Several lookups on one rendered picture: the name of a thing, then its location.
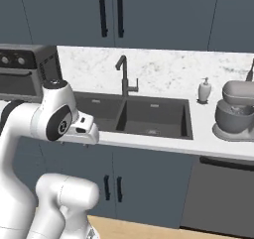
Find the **black toaster oven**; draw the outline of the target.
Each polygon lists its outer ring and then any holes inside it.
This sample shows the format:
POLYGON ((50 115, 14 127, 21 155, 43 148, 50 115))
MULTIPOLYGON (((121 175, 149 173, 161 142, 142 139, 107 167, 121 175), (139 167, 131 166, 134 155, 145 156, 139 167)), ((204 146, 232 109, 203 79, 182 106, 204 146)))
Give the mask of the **black toaster oven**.
POLYGON ((40 103, 44 81, 62 78, 56 46, 0 44, 0 100, 40 103))

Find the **dark blue wall cupboard door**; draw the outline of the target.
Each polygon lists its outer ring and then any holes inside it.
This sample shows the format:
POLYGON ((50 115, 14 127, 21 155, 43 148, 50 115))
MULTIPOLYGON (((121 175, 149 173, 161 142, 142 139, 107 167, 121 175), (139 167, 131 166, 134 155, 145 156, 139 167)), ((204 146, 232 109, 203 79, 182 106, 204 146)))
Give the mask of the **dark blue wall cupboard door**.
POLYGON ((23 0, 36 45, 114 46, 112 0, 105 0, 107 37, 101 36, 99 0, 23 0))
POLYGON ((124 37, 116 46, 131 49, 205 51, 216 0, 123 0, 124 37))
POLYGON ((208 49, 254 53, 254 0, 217 0, 208 49))
POLYGON ((0 44, 30 44, 32 37, 22 0, 0 0, 0 44))

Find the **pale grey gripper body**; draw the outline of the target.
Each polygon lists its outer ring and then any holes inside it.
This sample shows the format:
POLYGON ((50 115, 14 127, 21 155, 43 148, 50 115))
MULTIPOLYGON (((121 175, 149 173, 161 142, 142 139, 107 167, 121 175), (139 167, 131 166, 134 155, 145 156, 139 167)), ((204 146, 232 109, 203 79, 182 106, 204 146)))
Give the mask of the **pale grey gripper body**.
POLYGON ((82 145, 96 145, 99 142, 99 131, 95 123, 92 124, 90 130, 71 125, 68 131, 60 138, 60 141, 82 145))

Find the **grey dishwasher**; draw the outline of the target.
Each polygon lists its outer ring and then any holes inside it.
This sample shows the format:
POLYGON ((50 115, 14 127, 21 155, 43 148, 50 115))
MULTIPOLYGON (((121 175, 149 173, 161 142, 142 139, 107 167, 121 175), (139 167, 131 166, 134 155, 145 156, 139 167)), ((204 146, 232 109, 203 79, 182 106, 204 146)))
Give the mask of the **grey dishwasher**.
MULTIPOLYGON (((201 164, 199 158, 191 169, 181 227, 254 239, 254 172, 201 164)), ((254 166, 252 161, 208 158, 254 166)))

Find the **dark blue base cupboard door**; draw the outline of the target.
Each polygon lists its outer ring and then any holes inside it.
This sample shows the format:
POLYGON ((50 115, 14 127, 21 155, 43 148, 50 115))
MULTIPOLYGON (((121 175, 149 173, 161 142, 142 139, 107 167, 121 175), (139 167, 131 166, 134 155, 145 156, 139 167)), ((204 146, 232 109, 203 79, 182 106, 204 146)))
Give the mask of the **dark blue base cupboard door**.
POLYGON ((115 148, 116 217, 179 228, 193 161, 187 154, 115 148), (122 202, 117 199, 117 177, 122 177, 122 202))
POLYGON ((60 173, 95 182, 100 191, 97 205, 90 215, 115 217, 115 194, 112 169, 112 153, 102 145, 88 145, 60 142, 41 144, 48 173, 60 173), (104 176, 109 175, 110 200, 105 200, 104 176))

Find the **dark grey sink tap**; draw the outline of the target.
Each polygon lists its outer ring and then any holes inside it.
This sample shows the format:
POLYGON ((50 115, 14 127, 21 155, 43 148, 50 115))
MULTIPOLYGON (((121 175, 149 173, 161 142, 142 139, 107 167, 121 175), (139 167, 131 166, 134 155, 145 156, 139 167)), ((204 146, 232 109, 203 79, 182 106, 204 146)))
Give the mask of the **dark grey sink tap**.
POLYGON ((130 92, 138 92, 139 91, 139 85, 136 84, 135 86, 129 85, 129 80, 127 76, 127 58, 125 56, 121 56, 118 60, 117 64, 115 65, 115 68, 117 70, 123 71, 122 76, 122 95, 124 97, 127 97, 130 92))

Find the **dark double basin sink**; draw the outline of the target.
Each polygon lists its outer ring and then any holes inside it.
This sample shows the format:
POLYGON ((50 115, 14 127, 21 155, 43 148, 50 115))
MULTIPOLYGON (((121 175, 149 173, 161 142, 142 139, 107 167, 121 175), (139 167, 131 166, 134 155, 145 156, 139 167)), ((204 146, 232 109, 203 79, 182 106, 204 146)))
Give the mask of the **dark double basin sink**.
POLYGON ((192 140, 186 99, 75 92, 77 109, 94 117, 100 131, 192 140))

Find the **grey stand mixer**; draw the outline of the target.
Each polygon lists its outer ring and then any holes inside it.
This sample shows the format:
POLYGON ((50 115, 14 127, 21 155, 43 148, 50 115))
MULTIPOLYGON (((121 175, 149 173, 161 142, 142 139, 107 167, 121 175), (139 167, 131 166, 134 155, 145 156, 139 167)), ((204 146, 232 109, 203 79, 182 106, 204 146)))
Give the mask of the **grey stand mixer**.
POLYGON ((213 134, 229 142, 254 142, 254 82, 230 80, 215 109, 213 134))

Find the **white soap dispenser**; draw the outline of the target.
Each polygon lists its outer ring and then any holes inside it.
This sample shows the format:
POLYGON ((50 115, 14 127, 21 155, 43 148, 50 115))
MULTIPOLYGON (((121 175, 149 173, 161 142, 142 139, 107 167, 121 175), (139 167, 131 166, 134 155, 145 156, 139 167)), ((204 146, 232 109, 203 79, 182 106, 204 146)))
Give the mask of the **white soap dispenser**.
POLYGON ((211 84, 208 82, 208 78, 205 77, 203 82, 198 87, 198 102, 206 103, 211 92, 211 84))

